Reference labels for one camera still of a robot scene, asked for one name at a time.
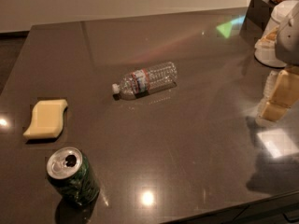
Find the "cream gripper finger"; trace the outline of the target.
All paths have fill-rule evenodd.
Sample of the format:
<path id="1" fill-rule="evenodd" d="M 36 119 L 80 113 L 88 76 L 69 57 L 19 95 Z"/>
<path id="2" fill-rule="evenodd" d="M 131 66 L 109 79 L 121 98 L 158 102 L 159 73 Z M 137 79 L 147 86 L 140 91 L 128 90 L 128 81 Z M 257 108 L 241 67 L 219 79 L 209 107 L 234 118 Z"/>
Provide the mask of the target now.
<path id="1" fill-rule="evenodd" d="M 257 123 L 276 123 L 299 100 L 299 67 L 286 66 L 281 71 L 271 71 L 259 103 Z"/>

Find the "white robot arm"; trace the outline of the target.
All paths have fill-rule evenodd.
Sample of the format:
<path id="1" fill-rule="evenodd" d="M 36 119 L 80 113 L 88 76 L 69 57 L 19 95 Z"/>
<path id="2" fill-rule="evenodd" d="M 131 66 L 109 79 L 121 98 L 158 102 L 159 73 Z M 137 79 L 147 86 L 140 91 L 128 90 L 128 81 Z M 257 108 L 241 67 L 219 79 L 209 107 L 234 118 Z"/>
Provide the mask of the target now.
<path id="1" fill-rule="evenodd" d="M 255 58 L 281 68 L 271 71 L 264 85 L 256 123 L 270 126 L 299 100 L 299 4 L 255 44 Z"/>

